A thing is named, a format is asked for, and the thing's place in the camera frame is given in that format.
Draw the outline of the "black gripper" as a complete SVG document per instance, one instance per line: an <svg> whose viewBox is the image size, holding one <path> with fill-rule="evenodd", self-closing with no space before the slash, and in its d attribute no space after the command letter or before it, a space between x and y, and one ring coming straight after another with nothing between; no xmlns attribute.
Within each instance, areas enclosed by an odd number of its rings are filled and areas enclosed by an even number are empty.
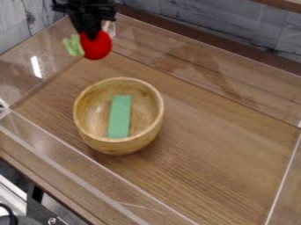
<svg viewBox="0 0 301 225"><path fill-rule="evenodd" d="M70 16L73 26L78 33L86 34L92 40L96 40L102 30L101 20L116 20L117 2L116 0L53 0L55 11L63 12Z"/></svg>

